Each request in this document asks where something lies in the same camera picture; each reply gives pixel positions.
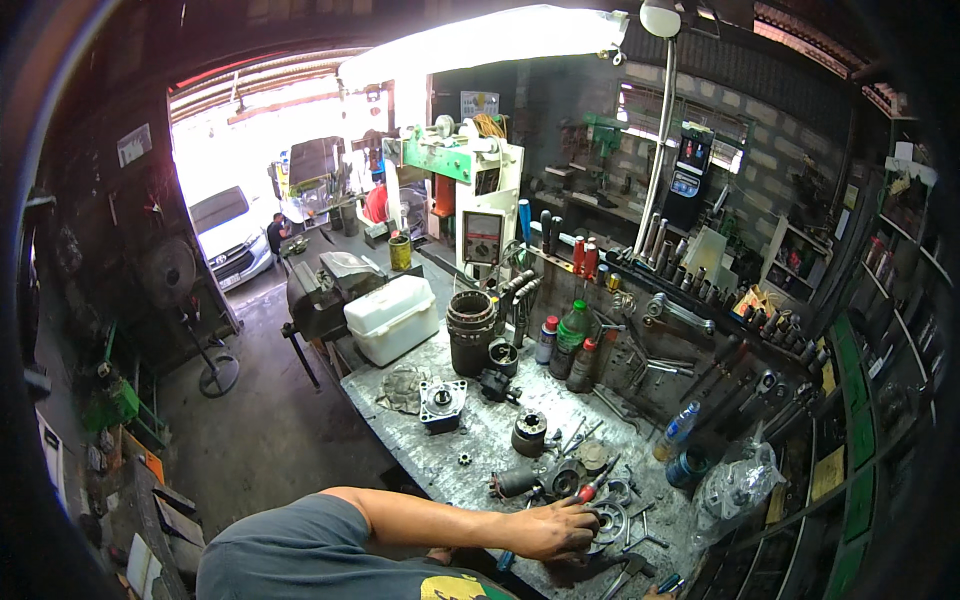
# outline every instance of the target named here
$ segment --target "white plastic box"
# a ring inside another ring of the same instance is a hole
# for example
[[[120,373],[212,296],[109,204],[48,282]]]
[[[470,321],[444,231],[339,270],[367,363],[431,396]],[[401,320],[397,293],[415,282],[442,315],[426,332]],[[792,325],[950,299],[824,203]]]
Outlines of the white plastic box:
[[[377,367],[440,330],[437,297],[423,277],[400,276],[344,307],[347,327]]]

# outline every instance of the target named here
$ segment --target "fluorescent lamp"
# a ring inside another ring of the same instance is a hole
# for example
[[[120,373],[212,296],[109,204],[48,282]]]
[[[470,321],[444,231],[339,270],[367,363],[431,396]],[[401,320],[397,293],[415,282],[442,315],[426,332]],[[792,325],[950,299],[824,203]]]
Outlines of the fluorescent lamp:
[[[424,76],[502,60],[617,50],[627,14],[546,4],[494,12],[402,37],[345,60],[337,77],[360,89],[398,77]]]
[[[680,15],[669,0],[643,0],[640,24],[657,37],[673,37],[680,31]]]

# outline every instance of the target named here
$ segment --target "green bottle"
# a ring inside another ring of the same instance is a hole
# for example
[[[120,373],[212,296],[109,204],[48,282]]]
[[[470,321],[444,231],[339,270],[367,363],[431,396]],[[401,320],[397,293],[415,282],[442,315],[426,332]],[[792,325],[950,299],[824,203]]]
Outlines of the green bottle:
[[[573,359],[583,345],[593,318],[587,312],[587,303],[583,300],[573,302],[573,310],[566,313],[557,325],[557,343],[550,355],[550,374],[557,379],[566,379],[570,375]]]

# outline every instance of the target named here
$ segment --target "standing fan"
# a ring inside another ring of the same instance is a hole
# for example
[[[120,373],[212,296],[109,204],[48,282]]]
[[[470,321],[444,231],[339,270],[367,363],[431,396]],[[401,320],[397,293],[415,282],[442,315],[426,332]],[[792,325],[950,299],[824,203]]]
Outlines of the standing fan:
[[[200,393],[206,397],[220,397],[236,385],[240,377],[240,363],[229,354],[220,354],[211,360],[190,326],[187,314],[180,308],[180,302],[189,300],[196,276],[197,263],[193,251],[183,240],[167,240],[150,252],[144,261],[143,285],[154,305],[157,308],[177,307],[180,322],[206,362],[204,372],[200,373]]]

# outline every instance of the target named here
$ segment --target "white car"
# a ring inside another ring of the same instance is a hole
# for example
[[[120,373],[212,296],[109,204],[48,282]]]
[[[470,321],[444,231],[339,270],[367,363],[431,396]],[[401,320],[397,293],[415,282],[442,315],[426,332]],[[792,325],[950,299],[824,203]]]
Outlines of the white car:
[[[213,275],[225,292],[253,279],[276,260],[261,215],[239,186],[190,206],[197,238]]]

